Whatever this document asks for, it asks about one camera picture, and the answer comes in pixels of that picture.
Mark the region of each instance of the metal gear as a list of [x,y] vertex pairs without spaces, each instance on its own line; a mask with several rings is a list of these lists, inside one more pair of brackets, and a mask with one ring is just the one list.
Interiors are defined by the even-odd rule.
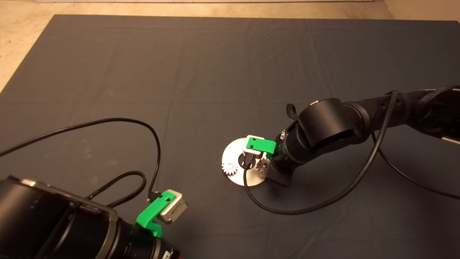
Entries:
[[256,164],[256,169],[257,172],[259,173],[260,176],[266,177],[267,176],[267,170],[268,166],[270,165],[270,160],[268,160],[266,157],[262,157]]
[[232,176],[238,171],[238,167],[232,163],[223,163],[222,171],[224,171],[226,175]]

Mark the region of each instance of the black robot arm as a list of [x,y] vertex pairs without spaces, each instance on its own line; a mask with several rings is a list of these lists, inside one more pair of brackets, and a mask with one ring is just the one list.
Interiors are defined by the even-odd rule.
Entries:
[[[292,172],[312,159],[366,141],[382,126],[390,95],[342,103],[315,101],[301,113],[289,109],[293,122],[276,138],[267,179],[289,186]],[[407,124],[444,140],[460,139],[460,87],[398,93],[389,127]]]

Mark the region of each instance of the gear teeth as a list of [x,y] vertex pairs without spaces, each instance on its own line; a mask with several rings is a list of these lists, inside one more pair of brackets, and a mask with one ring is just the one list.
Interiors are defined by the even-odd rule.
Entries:
[[232,176],[236,173],[237,168],[232,163],[224,163],[222,164],[222,171],[228,175]]

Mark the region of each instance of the black cable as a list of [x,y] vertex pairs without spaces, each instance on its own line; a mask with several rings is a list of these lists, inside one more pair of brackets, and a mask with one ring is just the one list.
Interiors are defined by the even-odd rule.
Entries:
[[[374,132],[372,132],[372,140],[375,142],[375,134]],[[443,192],[443,191],[440,191],[440,190],[437,190],[437,189],[434,189],[432,187],[429,187],[429,186],[426,186],[426,185],[423,185],[419,182],[417,182],[416,180],[412,179],[410,176],[406,175],[405,173],[403,173],[401,170],[399,170],[386,156],[385,154],[383,153],[383,151],[379,148],[379,154],[380,156],[383,158],[383,160],[391,167],[393,168],[393,170],[395,170],[396,172],[398,172],[402,177],[406,178],[407,180],[411,181],[412,183],[422,187],[423,189],[425,190],[429,190],[431,192],[434,192],[434,193],[437,193],[437,194],[440,194],[440,195],[443,195],[443,196],[447,196],[449,198],[453,198],[453,199],[458,199],[460,200],[460,196],[458,195],[455,195],[455,194],[451,194],[451,193],[446,193],[446,192]]]
[[130,194],[126,195],[126,196],[124,196],[123,198],[120,198],[120,199],[108,204],[107,207],[114,208],[114,207],[116,207],[118,205],[121,205],[121,204],[127,202],[127,201],[130,201],[134,197],[138,196],[139,193],[141,193],[144,190],[145,185],[147,183],[147,179],[145,178],[145,174],[143,172],[141,172],[141,171],[130,171],[130,172],[126,172],[124,174],[121,174],[121,175],[113,178],[108,183],[104,184],[102,187],[100,187],[99,189],[95,190],[93,193],[91,193],[90,195],[86,196],[85,198],[87,198],[88,200],[92,200],[98,194],[100,194],[101,192],[107,190],[107,188],[112,186],[114,183],[118,182],[119,180],[121,180],[121,179],[123,179],[125,177],[132,176],[132,175],[137,175],[137,176],[140,176],[142,178],[141,186],[139,186],[135,191],[133,191],[132,193],[130,193]]
[[16,151],[18,149],[21,149],[23,147],[26,147],[26,146],[28,146],[30,144],[33,144],[35,142],[38,142],[40,140],[44,140],[46,138],[49,138],[51,136],[55,136],[55,135],[58,135],[58,134],[61,134],[61,133],[67,132],[67,131],[71,131],[71,130],[77,130],[77,129],[81,129],[81,128],[85,128],[85,127],[89,127],[89,126],[93,126],[93,125],[97,125],[97,124],[108,123],[108,122],[128,122],[128,123],[139,124],[139,125],[142,125],[142,126],[148,128],[150,130],[150,132],[153,134],[153,137],[155,138],[155,141],[156,141],[157,156],[156,156],[155,171],[153,173],[152,181],[150,182],[149,190],[148,190],[149,195],[150,195],[151,193],[153,193],[153,185],[155,183],[156,177],[158,176],[158,170],[160,169],[161,147],[160,147],[160,140],[158,138],[158,135],[155,132],[155,130],[152,128],[152,126],[150,126],[147,123],[145,123],[143,121],[140,121],[140,120],[131,119],[131,118],[106,118],[106,119],[100,119],[100,120],[90,121],[90,122],[86,122],[86,123],[81,123],[81,124],[77,124],[77,125],[72,125],[72,126],[69,126],[69,127],[57,129],[57,130],[42,134],[40,136],[37,136],[35,138],[29,139],[29,140],[24,141],[24,142],[22,142],[20,144],[17,144],[17,145],[15,145],[15,146],[7,149],[7,150],[2,151],[0,153],[0,157],[4,156],[6,154],[9,154],[9,153],[11,153],[13,151]]
[[384,118],[383,123],[382,123],[382,127],[380,128],[379,136],[377,137],[377,140],[374,143],[374,147],[372,147],[371,153],[369,154],[369,157],[368,157],[366,163],[364,164],[364,166],[362,167],[362,169],[358,173],[358,175],[355,177],[355,179],[353,179],[353,181],[343,191],[341,191],[339,194],[337,194],[336,196],[330,198],[329,200],[323,201],[321,203],[318,203],[316,205],[313,205],[313,206],[310,206],[310,207],[307,207],[307,208],[304,208],[304,209],[293,210],[293,211],[285,211],[285,210],[273,209],[273,208],[270,208],[270,207],[267,207],[267,206],[263,205],[262,203],[260,203],[252,195],[251,191],[249,190],[249,187],[247,186],[247,179],[246,179],[247,170],[245,169],[244,174],[243,174],[244,188],[246,189],[246,192],[249,195],[249,197],[251,198],[251,200],[257,206],[259,206],[260,208],[262,208],[262,209],[264,209],[264,210],[266,210],[268,212],[271,212],[271,213],[280,214],[280,215],[300,215],[300,214],[306,214],[306,213],[313,212],[313,211],[319,210],[321,208],[324,208],[324,207],[326,207],[328,205],[331,205],[331,204],[337,202],[338,200],[342,199],[343,197],[347,196],[359,184],[359,182],[362,180],[362,178],[366,174],[367,170],[371,166],[372,162],[374,161],[374,158],[375,158],[375,156],[377,154],[377,151],[380,148],[380,145],[382,144],[382,140],[383,140],[383,137],[385,136],[386,129],[388,128],[388,123],[390,122],[391,113],[393,112],[393,108],[394,108],[395,103],[396,103],[397,94],[398,93],[396,91],[391,92],[390,103],[388,105],[388,110],[386,111],[385,118]]

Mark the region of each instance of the metal plate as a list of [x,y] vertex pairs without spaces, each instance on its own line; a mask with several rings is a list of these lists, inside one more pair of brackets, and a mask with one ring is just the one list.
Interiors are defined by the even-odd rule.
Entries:
[[[222,154],[222,164],[226,165],[232,163],[236,167],[236,173],[233,175],[227,175],[227,177],[234,183],[244,186],[243,173],[244,169],[238,163],[238,158],[243,153],[243,145],[246,142],[246,138],[240,138],[232,141],[224,150]],[[256,167],[249,169],[246,173],[247,185],[255,186],[265,180],[265,177],[257,171]]]

